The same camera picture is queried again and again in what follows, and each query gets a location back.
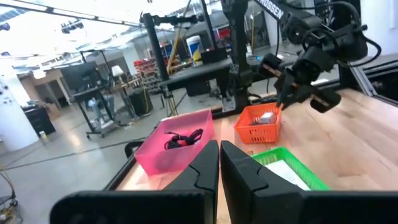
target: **orange basket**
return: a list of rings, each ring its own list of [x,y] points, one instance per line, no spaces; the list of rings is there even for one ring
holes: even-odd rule
[[[235,124],[235,130],[245,144],[276,142],[279,138],[280,124],[282,122],[281,107],[277,108],[276,103],[247,106]],[[251,125],[259,122],[260,117],[266,112],[273,112],[276,115],[275,124]]]

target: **pink plastic basket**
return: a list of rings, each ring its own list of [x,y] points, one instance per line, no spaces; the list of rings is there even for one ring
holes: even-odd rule
[[[173,136],[173,134],[165,134],[166,132],[190,135],[199,128],[203,129],[203,134],[194,145],[164,149],[164,144]],[[173,172],[186,168],[207,142],[213,138],[214,127],[211,110],[184,114],[160,122],[134,155],[147,175]]]

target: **concrete floor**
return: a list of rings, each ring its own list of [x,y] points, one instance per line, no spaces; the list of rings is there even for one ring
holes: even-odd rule
[[[281,53],[289,46],[282,46]],[[320,79],[338,78],[338,70],[323,73]],[[275,91],[271,79],[269,91]],[[251,93],[266,92],[266,81],[254,83]],[[178,112],[191,111],[221,105],[221,101],[207,95],[188,97],[185,89],[174,91]],[[79,190],[101,190],[126,163],[124,146],[132,139],[144,138],[153,127],[166,118],[161,109],[160,96],[152,96],[152,114],[132,126],[119,128],[105,138],[86,138],[88,126],[77,108],[71,106],[62,111],[53,122],[56,133],[47,142],[40,141],[20,151],[0,155],[0,163],[6,166],[12,179],[24,223],[48,223],[52,205],[61,197]],[[0,179],[0,195],[9,195],[10,189]]]

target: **green plastic tray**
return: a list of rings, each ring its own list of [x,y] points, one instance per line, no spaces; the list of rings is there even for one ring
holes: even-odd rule
[[[253,155],[252,158],[262,165],[284,160],[311,190],[329,190],[326,184],[284,147],[277,147],[270,151]]]

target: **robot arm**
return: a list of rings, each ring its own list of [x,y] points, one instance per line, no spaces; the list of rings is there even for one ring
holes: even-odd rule
[[[303,51],[292,68],[280,67],[282,61],[276,55],[266,55],[260,65],[259,73],[277,76],[277,104],[288,107],[292,103],[303,102],[312,97],[311,106],[319,112],[326,112],[336,106],[341,96],[333,91],[321,91],[311,82],[319,75],[333,69],[339,63],[344,67],[351,62],[368,55],[367,43],[374,45],[380,54],[381,48],[366,38],[360,17],[355,7],[347,2],[329,2],[327,5],[341,4],[350,9],[353,21],[338,30],[332,30],[322,24],[322,20],[309,12],[291,6],[283,0],[254,0],[263,10],[277,20],[282,32],[293,44],[302,44]],[[244,15],[248,8],[248,0],[224,0],[223,11],[230,23],[232,51],[234,63],[238,64],[238,82],[241,88],[251,84],[252,75],[247,72],[246,35],[244,33]]]

